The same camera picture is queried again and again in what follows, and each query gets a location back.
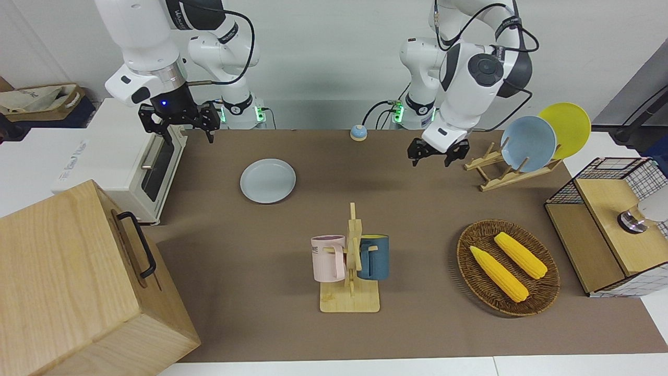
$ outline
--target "black metal handle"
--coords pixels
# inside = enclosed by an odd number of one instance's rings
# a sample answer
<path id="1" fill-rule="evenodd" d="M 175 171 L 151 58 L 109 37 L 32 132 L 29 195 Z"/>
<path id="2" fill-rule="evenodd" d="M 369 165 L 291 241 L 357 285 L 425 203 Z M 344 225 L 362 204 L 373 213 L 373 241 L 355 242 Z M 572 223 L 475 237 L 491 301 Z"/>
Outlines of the black metal handle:
<path id="1" fill-rule="evenodd" d="M 137 217 L 135 217 L 134 214 L 130 211 L 124 211 L 123 213 L 118 214 L 116 218 L 118 218 L 119 221 L 125 218 L 130 218 L 132 220 L 132 224 L 134 224 L 134 228 L 137 230 L 137 234 L 139 235 L 139 240 L 142 242 L 142 246 L 144 247 L 144 251 L 146 252 L 146 258 L 148 258 L 148 269 L 139 273 L 139 276 L 146 279 L 148 276 L 150 276 L 156 271 L 156 259 L 153 258 L 153 253 L 151 253 L 151 249 L 148 247 L 148 243 L 146 242 L 146 238 L 144 237 L 144 232 L 142 231 L 142 228 L 139 226 L 139 221 L 137 221 Z"/>

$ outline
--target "wooden mug tree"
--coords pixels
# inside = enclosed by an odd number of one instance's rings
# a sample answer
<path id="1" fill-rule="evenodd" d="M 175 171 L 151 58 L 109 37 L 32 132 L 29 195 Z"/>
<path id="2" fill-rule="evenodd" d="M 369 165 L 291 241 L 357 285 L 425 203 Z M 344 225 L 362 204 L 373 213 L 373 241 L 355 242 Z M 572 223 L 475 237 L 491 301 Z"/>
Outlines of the wooden mug tree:
<path id="1" fill-rule="evenodd" d="M 346 255 L 346 278 L 338 282 L 320 283 L 320 311 L 330 312 L 378 312 L 380 296 L 378 281 L 357 277 L 362 270 L 359 243 L 362 238 L 362 220 L 355 215 L 355 203 L 350 203 Z"/>

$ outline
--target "brown tablecloth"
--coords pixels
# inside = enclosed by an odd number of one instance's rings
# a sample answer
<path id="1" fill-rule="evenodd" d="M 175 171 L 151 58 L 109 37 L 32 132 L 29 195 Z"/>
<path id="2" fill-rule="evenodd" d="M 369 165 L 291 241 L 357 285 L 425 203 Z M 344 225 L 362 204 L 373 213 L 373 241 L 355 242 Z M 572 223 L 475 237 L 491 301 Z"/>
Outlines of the brown tablecloth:
<path id="1" fill-rule="evenodd" d="M 202 346 L 183 361 L 290 361 L 537 354 L 666 352 L 643 303 L 587 298 L 543 208 L 565 184 L 547 175 L 479 192 L 480 176 L 442 157 L 416 168 L 406 148 L 419 133 L 344 130 L 220 131 L 208 145 L 191 132 L 165 204 L 146 228 L 197 329 Z M 500 132 L 474 134 L 480 156 Z M 279 158 L 297 172 L 280 203 L 240 191 L 244 168 Z M 495 167 L 487 167 L 494 175 Z M 365 233 L 390 235 L 391 272 L 375 314 L 319 312 L 309 238 L 345 233 L 349 202 Z M 512 221 L 551 250 L 562 288 L 547 311 L 502 318 L 462 284 L 455 250 L 475 221 Z"/>

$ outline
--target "blue plate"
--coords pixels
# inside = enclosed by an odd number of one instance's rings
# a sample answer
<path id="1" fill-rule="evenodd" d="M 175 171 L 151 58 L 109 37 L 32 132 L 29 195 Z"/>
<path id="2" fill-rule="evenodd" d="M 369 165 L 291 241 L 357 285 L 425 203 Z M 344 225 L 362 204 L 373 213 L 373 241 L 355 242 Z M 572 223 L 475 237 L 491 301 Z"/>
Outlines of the blue plate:
<path id="1" fill-rule="evenodd" d="M 523 116 L 510 123 L 501 136 L 501 144 L 510 137 L 501 150 L 504 161 L 513 169 L 519 168 L 522 161 L 529 161 L 520 172 L 530 173 L 547 165 L 556 149 L 556 135 L 550 123 L 537 116 Z"/>

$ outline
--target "wooden box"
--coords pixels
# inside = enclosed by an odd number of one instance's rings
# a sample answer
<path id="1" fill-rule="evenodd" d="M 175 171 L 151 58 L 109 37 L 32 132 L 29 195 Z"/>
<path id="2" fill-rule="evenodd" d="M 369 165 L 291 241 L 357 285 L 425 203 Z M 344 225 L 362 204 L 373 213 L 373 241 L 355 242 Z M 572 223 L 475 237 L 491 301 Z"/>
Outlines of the wooden box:
<path id="1" fill-rule="evenodd" d="M 93 181 L 0 218 L 0 375 L 156 375 L 195 349 L 142 238 Z"/>
<path id="2" fill-rule="evenodd" d="M 624 179 L 575 179 L 582 203 L 550 203 L 547 212 L 589 296 L 642 296 L 665 288 L 668 240 L 657 227 L 631 234 L 617 216 L 638 203 Z"/>

